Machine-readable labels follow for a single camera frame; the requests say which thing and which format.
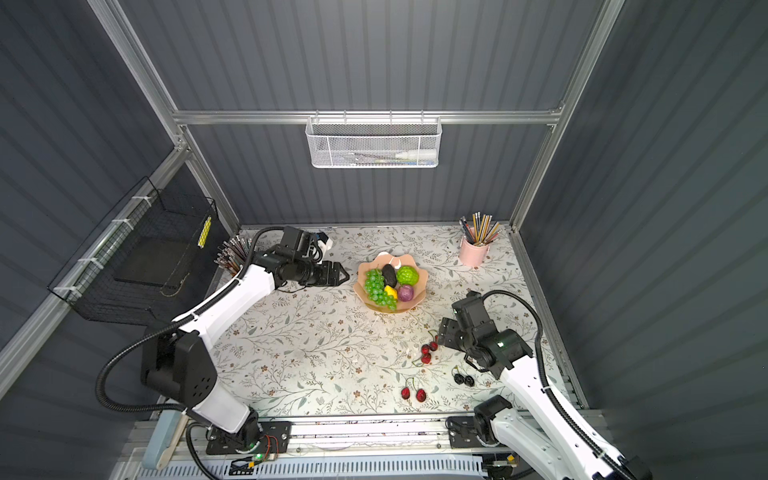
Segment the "green grape bunch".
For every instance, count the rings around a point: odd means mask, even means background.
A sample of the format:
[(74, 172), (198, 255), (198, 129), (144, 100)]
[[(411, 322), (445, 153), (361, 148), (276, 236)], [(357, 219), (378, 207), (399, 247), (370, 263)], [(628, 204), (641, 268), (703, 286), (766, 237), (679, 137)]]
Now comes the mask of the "green grape bunch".
[(366, 272), (364, 290), (369, 300), (373, 301), (375, 305), (385, 308), (389, 311), (395, 311), (397, 308), (397, 301), (393, 301), (388, 295), (384, 293), (385, 287), (384, 279), (381, 275), (381, 271), (378, 269), (372, 269)]

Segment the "dark avocado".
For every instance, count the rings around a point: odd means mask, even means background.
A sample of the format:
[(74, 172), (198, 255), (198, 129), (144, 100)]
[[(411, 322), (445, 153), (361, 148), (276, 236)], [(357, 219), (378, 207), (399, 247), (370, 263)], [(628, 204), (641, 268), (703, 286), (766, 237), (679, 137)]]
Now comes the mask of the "dark avocado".
[(396, 288), (398, 285), (397, 270), (391, 264), (385, 264), (381, 268), (381, 275), (386, 286)]

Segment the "pink faceted fruit bowl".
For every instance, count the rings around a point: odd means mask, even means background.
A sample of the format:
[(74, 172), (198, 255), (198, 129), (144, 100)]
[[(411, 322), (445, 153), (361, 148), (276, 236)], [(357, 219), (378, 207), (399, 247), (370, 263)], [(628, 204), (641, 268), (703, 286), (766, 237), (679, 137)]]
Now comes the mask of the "pink faceted fruit bowl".
[(427, 296), (429, 274), (411, 255), (380, 253), (358, 268), (353, 287), (369, 309), (379, 313), (403, 313)]

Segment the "yellow lemon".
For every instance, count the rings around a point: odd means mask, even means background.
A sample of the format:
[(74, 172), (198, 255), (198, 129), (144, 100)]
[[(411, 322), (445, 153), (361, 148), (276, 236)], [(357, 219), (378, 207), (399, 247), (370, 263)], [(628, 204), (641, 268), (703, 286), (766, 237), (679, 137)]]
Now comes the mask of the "yellow lemon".
[(385, 286), (384, 287), (384, 293), (386, 295), (388, 295), (393, 301), (397, 301), (398, 300), (398, 292), (397, 292), (397, 290), (395, 288), (390, 287), (390, 286)]

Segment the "red cherry cluster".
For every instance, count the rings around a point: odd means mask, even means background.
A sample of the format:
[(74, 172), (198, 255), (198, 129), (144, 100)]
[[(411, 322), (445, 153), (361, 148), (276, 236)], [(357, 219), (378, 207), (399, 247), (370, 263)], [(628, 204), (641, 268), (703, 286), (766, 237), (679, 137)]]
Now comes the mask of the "red cherry cluster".
[(412, 362), (414, 366), (429, 365), (432, 361), (433, 353), (439, 348), (439, 334), (435, 330), (429, 330), (430, 340), (423, 343), (420, 347), (419, 357)]

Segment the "green custard apple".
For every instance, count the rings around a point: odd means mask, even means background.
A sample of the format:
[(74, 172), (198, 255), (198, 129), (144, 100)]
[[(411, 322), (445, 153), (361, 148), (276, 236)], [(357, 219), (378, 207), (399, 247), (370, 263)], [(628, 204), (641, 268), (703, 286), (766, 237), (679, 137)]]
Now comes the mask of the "green custard apple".
[(396, 270), (396, 278), (400, 285), (414, 286), (420, 280), (418, 270), (410, 265), (403, 265)]

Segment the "purple fig fruit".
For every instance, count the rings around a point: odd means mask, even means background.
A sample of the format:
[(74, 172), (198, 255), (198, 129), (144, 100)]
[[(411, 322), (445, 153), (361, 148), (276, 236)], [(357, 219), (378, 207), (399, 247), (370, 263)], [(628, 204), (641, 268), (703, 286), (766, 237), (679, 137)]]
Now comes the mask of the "purple fig fruit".
[(400, 302), (410, 302), (415, 296), (415, 290), (412, 285), (400, 285), (398, 288), (398, 300)]

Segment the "red cherry pair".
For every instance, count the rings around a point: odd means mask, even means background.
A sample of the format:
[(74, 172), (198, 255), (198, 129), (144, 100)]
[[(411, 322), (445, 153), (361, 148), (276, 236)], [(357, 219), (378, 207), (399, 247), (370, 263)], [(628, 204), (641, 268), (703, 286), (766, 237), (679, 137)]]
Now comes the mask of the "red cherry pair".
[(423, 403), (427, 399), (427, 392), (414, 378), (410, 378), (405, 381), (403, 388), (400, 390), (400, 397), (404, 401), (415, 400)]

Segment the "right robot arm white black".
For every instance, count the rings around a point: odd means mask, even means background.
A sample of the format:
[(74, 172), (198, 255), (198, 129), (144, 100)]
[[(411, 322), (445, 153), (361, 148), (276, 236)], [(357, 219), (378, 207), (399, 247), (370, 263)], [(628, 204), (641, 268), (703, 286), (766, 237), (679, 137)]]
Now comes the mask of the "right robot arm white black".
[[(536, 324), (534, 344), (516, 331), (500, 331), (485, 301), (506, 296), (524, 306)], [(505, 290), (471, 291), (443, 318), (438, 343), (464, 354), (464, 362), (489, 373), (511, 391), (536, 421), (532, 427), (511, 401), (496, 395), (474, 408), (474, 429), (487, 445), (502, 444), (520, 454), (545, 479), (651, 479), (639, 457), (627, 457), (606, 440), (549, 381), (543, 361), (543, 322), (521, 296)]]

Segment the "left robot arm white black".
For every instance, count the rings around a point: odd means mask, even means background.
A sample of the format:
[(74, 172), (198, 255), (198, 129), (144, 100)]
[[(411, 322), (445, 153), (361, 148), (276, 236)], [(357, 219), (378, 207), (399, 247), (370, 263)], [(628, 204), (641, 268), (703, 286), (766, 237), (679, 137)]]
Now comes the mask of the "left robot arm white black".
[(228, 436), (239, 451), (254, 450), (263, 437), (258, 414), (218, 378), (212, 351), (248, 309), (287, 283), (303, 289), (348, 281), (344, 267), (326, 258), (332, 246), (324, 232), (290, 226), (258, 231), (231, 280), (177, 316), (170, 332), (144, 344), (142, 384), (174, 400), (187, 416)]

